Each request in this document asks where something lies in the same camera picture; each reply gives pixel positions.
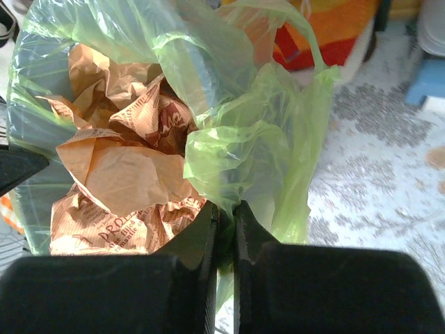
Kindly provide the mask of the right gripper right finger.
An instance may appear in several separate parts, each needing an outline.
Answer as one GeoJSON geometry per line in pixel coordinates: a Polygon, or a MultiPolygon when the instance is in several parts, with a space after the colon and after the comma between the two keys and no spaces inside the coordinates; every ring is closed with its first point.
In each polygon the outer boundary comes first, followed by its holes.
{"type": "Polygon", "coordinates": [[[282,244],[234,211],[236,333],[443,333],[430,281],[389,250],[282,244]]]}

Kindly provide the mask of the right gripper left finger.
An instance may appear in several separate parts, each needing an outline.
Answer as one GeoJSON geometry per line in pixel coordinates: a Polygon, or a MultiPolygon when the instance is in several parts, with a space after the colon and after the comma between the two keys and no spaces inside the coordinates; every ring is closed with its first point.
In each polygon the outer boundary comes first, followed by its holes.
{"type": "Polygon", "coordinates": [[[2,333],[213,333],[218,209],[151,255],[35,256],[1,277],[2,333]]]}

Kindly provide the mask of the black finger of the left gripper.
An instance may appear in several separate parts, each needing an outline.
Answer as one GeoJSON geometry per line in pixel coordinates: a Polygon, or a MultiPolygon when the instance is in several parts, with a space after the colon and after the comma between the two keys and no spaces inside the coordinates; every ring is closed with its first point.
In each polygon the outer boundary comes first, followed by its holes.
{"type": "Polygon", "coordinates": [[[29,150],[11,150],[8,145],[3,144],[0,163],[0,196],[49,166],[49,161],[41,154],[29,150]]]}

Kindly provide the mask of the blue lint roller mop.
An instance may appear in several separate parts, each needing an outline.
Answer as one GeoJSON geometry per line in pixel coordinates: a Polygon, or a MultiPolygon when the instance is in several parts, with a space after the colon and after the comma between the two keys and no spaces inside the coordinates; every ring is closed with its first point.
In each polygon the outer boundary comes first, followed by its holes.
{"type": "Polygon", "coordinates": [[[405,103],[421,106],[427,97],[444,98],[444,58],[424,57],[405,94],[405,103]]]}

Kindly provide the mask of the green plastic trash bag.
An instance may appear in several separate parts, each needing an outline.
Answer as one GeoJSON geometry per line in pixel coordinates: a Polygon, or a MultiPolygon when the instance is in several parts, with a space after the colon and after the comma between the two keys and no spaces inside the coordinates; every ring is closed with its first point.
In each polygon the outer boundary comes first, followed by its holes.
{"type": "Polygon", "coordinates": [[[86,45],[118,64],[159,65],[196,126],[184,178],[229,217],[246,200],[280,241],[303,240],[338,70],[291,4],[34,1],[22,31],[71,40],[71,50],[86,45]],[[309,43],[313,67],[289,72],[273,58],[287,22],[309,43]]]}

